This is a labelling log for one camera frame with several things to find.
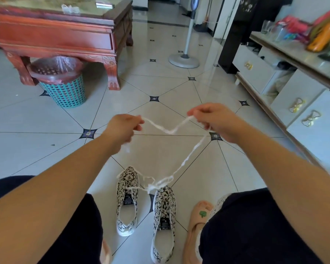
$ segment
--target carved table leg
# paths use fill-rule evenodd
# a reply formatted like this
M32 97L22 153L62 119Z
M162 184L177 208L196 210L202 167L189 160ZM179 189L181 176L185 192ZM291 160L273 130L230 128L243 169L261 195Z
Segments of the carved table leg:
M118 75L118 64L116 57L103 56L104 67L108 74L108 87L109 90L120 90L120 79Z
M20 74L20 80L22 84L29 85L29 86L35 86L39 83L39 81L36 78L32 78L29 74L26 66L31 63L31 60L29 57L26 56L19 56L15 53L6 52L6 57L9 59L9 61L13 64L13 66L17 69L18 73Z
M132 29L126 39L126 46L133 46Z

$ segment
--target hand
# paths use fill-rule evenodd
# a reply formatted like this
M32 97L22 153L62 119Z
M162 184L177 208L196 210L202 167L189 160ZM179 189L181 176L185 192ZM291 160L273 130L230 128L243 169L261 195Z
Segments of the hand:
M106 130L101 136L106 137L113 143L112 154L117 154L121 146L126 142L131 142L134 131L141 131L144 120L141 116L132 116L128 114L115 115L109 121Z
M201 104L189 110L187 115L193 115L198 122L204 125L205 129L209 129L210 126L212 130L219 133L228 142L237 143L239 134L249 126L222 104Z

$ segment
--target black shoe tag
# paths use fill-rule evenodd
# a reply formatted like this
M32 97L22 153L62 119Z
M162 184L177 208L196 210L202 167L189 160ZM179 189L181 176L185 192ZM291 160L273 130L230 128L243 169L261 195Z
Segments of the black shoe tag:
M171 230L170 219L168 217L160 218L160 230Z
M132 194L125 194L124 195L123 204L124 205L133 205Z

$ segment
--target drawer handle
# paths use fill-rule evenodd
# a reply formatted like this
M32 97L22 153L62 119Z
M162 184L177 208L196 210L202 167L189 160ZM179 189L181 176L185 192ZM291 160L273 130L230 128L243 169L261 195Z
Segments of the drawer handle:
M253 67L253 64L250 64L249 62L246 62L246 63L245 63L245 67L246 67L248 70L251 70L252 67Z
M303 106L305 103L305 100L302 100L301 98L297 98L295 104L290 107L291 113L297 113L297 111Z
M314 121L319 117L321 117L321 114L318 111L313 110L312 114L306 120L302 120L302 124L311 127L313 126Z

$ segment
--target round gray base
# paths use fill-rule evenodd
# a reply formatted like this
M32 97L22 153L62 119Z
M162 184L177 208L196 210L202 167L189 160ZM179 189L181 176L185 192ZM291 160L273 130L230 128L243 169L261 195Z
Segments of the round gray base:
M185 69L193 69L199 66L198 59L194 57L186 59L182 58L181 55L182 54L172 54L168 57L168 61L175 66L183 67Z

